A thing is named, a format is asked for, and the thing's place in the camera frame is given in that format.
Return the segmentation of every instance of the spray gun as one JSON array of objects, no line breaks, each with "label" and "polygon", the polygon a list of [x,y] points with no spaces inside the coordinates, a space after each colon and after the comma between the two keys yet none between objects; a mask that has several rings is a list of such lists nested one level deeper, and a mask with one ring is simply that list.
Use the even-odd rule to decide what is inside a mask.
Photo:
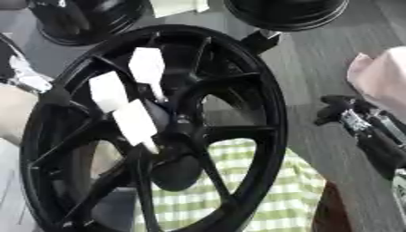
[{"label": "spray gun", "polygon": [[357,140],[376,170],[392,183],[392,194],[406,224],[406,126],[389,112],[362,99],[324,96],[318,126],[339,122]]}]

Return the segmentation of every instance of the green checkered cloth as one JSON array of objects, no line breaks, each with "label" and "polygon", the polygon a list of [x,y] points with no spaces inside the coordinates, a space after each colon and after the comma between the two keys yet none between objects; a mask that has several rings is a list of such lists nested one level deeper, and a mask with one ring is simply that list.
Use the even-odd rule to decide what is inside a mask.
[{"label": "green checkered cloth", "polygon": [[[210,156],[231,192],[247,174],[255,150],[256,144],[247,139],[225,140],[210,146]],[[310,231],[325,183],[308,163],[287,150],[274,185],[245,231]],[[206,173],[184,191],[168,192],[154,184],[152,191],[156,216],[165,231],[188,226],[220,205],[220,197]],[[139,202],[134,216],[133,232],[146,231]]]}]

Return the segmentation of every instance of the pink cloth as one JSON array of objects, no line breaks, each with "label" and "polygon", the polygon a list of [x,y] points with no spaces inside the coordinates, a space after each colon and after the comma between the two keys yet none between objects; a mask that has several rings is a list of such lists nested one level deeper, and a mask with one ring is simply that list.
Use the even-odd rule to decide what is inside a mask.
[{"label": "pink cloth", "polygon": [[406,123],[406,46],[391,48],[374,60],[360,53],[347,80],[366,101]]}]

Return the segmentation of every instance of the gray surface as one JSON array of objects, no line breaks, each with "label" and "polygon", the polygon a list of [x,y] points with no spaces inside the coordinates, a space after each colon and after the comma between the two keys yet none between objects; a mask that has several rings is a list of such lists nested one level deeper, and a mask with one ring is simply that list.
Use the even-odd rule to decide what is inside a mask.
[{"label": "gray surface", "polygon": [[[242,38],[253,28],[225,13],[212,1],[204,14],[177,14],[155,20],[145,16],[137,27],[183,23],[206,26]],[[45,41],[27,11],[0,13],[0,31],[10,32],[41,72],[56,76],[89,47],[66,48]],[[389,184],[338,126],[316,128],[312,121],[324,94],[352,93],[344,81],[349,62],[358,52],[375,56],[406,43],[404,0],[352,0],[337,21],[323,28],[285,36],[282,44],[263,54],[279,80],[288,104],[290,146],[329,180],[337,183],[348,209],[353,231],[401,231]],[[219,120],[228,116],[217,112]]]}]

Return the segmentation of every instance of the white protective plug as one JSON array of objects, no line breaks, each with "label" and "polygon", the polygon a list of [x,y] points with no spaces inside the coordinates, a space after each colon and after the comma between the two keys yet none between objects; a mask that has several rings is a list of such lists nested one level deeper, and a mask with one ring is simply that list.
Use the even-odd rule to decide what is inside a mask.
[{"label": "white protective plug", "polygon": [[159,48],[136,48],[130,59],[129,67],[136,82],[149,84],[157,101],[166,101],[160,86],[160,80],[165,71],[165,62]]},{"label": "white protective plug", "polygon": [[157,145],[151,138],[158,132],[157,127],[140,100],[120,107],[112,115],[122,135],[132,146],[142,142],[150,152],[159,153]]},{"label": "white protective plug", "polygon": [[100,109],[107,113],[129,103],[124,84],[116,72],[107,72],[89,80],[91,96]]}]

